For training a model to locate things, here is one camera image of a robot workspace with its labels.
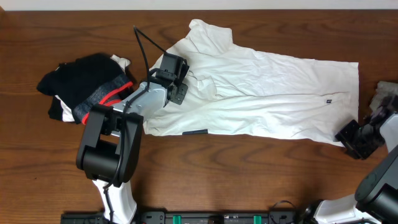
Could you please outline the white t-shirt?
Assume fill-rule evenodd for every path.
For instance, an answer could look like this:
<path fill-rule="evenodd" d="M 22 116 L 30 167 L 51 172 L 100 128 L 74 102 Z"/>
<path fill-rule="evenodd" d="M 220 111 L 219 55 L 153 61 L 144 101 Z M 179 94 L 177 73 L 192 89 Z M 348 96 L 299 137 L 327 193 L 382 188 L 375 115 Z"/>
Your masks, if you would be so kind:
<path fill-rule="evenodd" d="M 185 58 L 188 90 L 144 123 L 146 134 L 248 134 L 336 144 L 358 118 L 359 65 L 241 47 L 229 28 L 194 19 L 169 52 Z"/>

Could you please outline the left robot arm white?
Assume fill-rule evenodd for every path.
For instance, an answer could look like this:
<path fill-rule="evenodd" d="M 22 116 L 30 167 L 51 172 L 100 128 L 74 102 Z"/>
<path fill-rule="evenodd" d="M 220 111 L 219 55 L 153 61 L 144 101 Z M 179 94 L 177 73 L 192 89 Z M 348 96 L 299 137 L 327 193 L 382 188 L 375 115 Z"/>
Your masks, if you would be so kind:
<path fill-rule="evenodd" d="M 143 124 L 168 102 L 181 105 L 188 86 L 143 82 L 113 106 L 94 105 L 86 120 L 76 166 L 97 186 L 104 221 L 131 223 L 137 210 L 130 179 L 139 159 Z"/>

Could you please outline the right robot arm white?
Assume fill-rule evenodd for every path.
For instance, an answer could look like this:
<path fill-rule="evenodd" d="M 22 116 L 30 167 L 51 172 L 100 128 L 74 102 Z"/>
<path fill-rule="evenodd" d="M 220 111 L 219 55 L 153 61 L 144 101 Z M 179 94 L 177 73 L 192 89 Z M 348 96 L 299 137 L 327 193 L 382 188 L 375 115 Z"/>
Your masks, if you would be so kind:
<path fill-rule="evenodd" d="M 324 200 L 312 220 L 320 224 L 391 223 L 397 224 L 397 113 L 380 128 L 388 150 L 380 162 L 359 184 L 352 195 Z"/>

